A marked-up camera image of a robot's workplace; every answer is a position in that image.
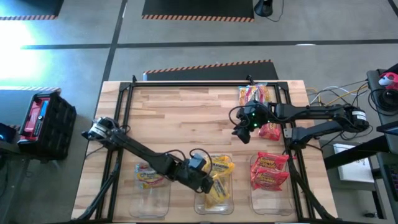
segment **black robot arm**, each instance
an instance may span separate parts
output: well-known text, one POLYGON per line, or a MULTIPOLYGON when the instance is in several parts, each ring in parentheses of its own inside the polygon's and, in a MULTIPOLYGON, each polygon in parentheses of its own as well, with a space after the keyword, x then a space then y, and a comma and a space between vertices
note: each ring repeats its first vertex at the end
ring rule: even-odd
POLYGON ((252 100, 240 107, 236 117, 240 122, 236 124, 233 134, 245 144, 250 141, 250 132, 267 123, 291 123, 297 119, 331 119, 311 128, 285 129, 285 137, 289 138, 289 147, 292 149, 305 148, 311 138, 338 131, 360 133, 369 127, 365 112, 351 105, 296 107, 283 103, 262 104, 252 100))
POLYGON ((88 132, 83 133, 88 140, 99 141, 109 150, 122 148, 147 161, 160 175, 171 181, 178 181, 192 190, 208 193, 213 179, 202 171, 206 160, 195 154, 184 160, 169 153, 158 153, 126 135, 119 124, 111 118, 98 119, 88 132))

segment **orange and black striped border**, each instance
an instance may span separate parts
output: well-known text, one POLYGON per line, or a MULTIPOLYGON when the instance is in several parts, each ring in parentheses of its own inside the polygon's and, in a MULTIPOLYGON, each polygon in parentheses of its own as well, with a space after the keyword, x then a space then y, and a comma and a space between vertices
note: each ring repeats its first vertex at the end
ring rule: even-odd
POLYGON ((31 86, 0 86, 0 90, 27 90, 27 91, 57 91, 61 92, 58 87, 31 87, 31 86))
POLYGON ((55 15, 36 15, 36 16, 0 16, 0 21, 26 21, 26 20, 53 20, 55 15))
POLYGON ((142 15, 142 19, 181 20, 181 21, 220 21, 220 22, 254 22, 250 17, 227 16, 178 16, 178 15, 142 15))
POLYGON ((182 70, 215 68, 215 67, 225 67, 225 66, 233 66, 233 65, 248 65, 248 64, 253 64, 253 63, 264 63, 264 62, 272 62, 272 61, 271 60, 252 60, 252 61, 244 61, 244 62, 217 63, 217 64, 213 64, 213 65, 197 65, 197 66, 180 67, 180 68, 157 69, 157 70, 148 70, 148 71, 144 72, 144 74, 160 73, 160 72, 177 72, 177 71, 182 71, 182 70))

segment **concrete floor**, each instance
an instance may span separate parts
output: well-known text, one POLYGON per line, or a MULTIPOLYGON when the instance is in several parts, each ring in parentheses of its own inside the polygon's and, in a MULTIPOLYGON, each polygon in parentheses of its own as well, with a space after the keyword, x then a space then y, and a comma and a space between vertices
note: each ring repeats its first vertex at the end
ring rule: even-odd
MULTIPOLYGON (((0 85, 60 87, 62 96, 76 106, 79 114, 70 154, 60 163, 60 169, 51 164, 30 164, 33 176, 25 179, 16 206, 14 220, 18 223, 70 219, 87 146, 80 132, 90 127, 94 117, 104 70, 109 68, 108 54, 114 50, 109 46, 120 12, 124 12, 118 39, 121 44, 398 39, 398 18, 388 0, 285 0, 280 22, 257 17, 253 24, 146 21, 141 20, 144 0, 128 1, 126 10, 121 9, 122 3, 123 0, 65 0, 55 21, 0 21, 0 85), (88 49, 93 47, 91 44, 104 45, 88 49), (45 45, 47 50, 19 50, 23 45, 45 45), (71 49, 59 49, 60 45, 71 49)), ((274 10, 274 16, 279 15, 280 1, 275 1, 274 10)), ((392 66, 397 63, 397 49, 398 44, 127 48, 116 49, 108 75, 109 80, 130 80, 132 75, 142 79, 143 71, 150 69, 270 58, 281 80, 304 80, 307 87, 322 89, 364 80, 366 71, 392 66)), ((333 98, 323 95, 325 102, 333 98)), ((359 105, 376 127, 379 119, 366 99, 361 97, 359 105)), ((373 132, 354 141, 367 141, 378 135, 373 132)), ((374 209, 371 194, 333 189, 333 195, 344 220, 393 223, 391 214, 388 220, 362 217, 365 210, 374 209)))

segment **red candy wrapper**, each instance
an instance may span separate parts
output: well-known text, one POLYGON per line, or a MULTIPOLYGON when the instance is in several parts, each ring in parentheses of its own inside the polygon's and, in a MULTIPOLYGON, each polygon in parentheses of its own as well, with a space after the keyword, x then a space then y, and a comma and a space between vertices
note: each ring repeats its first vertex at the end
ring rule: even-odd
POLYGON ((273 141, 279 141, 280 139, 280 125, 274 123, 268 123, 261 127, 259 131, 260 137, 264 139, 270 139, 273 141))
POLYGON ((251 167, 251 172, 256 173, 259 167, 265 167, 269 169, 283 170, 286 164, 288 155, 273 155, 268 152, 258 152, 258 158, 251 167))
POLYGON ((259 167, 256 173, 251 174, 251 185, 253 190, 281 191, 280 187, 289 176, 289 172, 270 170, 259 167))

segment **food package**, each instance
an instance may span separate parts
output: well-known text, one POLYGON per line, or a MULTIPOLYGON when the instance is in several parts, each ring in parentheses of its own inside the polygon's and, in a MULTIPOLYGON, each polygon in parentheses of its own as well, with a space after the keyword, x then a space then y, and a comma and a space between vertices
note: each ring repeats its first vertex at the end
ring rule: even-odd
POLYGON ((274 123, 268 123, 261 127, 259 131, 260 137, 264 139, 270 139, 273 141, 279 141, 280 139, 280 125, 274 123))
POLYGON ((268 152, 258 152, 257 159, 251 167, 251 172, 256 173, 260 167, 268 169, 283 170, 286 164, 288 155, 274 155, 268 152))
POLYGON ((251 100, 257 100, 260 103, 266 103, 270 100, 266 83, 239 87, 239 104, 243 106, 251 100))
POLYGON ((251 185, 253 190, 281 191, 281 185, 286 181, 288 176, 289 172, 259 167, 256 173, 251 173, 251 185))
POLYGON ((140 188, 142 189, 151 189, 166 185, 167 179, 156 174, 156 171, 154 171, 149 164, 137 164, 135 173, 137 180, 139 181, 140 188))
POLYGON ((223 203, 229 198, 228 187, 225 183, 226 177, 220 177, 219 175, 213 176, 214 184, 210 189, 210 192, 205 195, 205 208, 209 209, 217 204, 223 203))
MULTIPOLYGON (((210 172, 210 175, 215 175, 217 174, 218 176, 222 177, 225 175, 229 175, 232 173, 232 170, 235 168, 235 164, 233 162, 230 162, 230 159, 228 156, 212 156, 211 161, 213 162, 213 167, 210 172)), ((203 167, 203 170, 209 171, 210 170, 210 160, 208 157, 206 157, 206 164, 203 167)))

